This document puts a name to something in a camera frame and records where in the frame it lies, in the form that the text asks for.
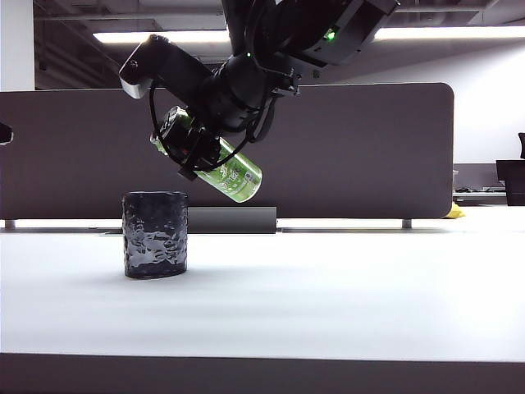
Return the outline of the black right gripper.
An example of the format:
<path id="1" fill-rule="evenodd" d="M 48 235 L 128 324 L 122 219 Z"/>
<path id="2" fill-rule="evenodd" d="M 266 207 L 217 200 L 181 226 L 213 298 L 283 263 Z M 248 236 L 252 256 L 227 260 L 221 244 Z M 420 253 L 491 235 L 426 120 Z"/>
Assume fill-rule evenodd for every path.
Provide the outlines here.
<path id="1" fill-rule="evenodd" d="M 267 74 L 252 59 L 229 59 L 215 73 L 192 59 L 190 70 L 198 77 L 191 116 L 182 107 L 171 108 L 159 134 L 166 142 L 180 142 L 178 173 L 193 181 L 197 172 L 217 164 L 221 150 L 218 137 L 203 126 L 191 128 L 193 117 L 217 129 L 233 131 L 246 126 L 267 103 Z"/>

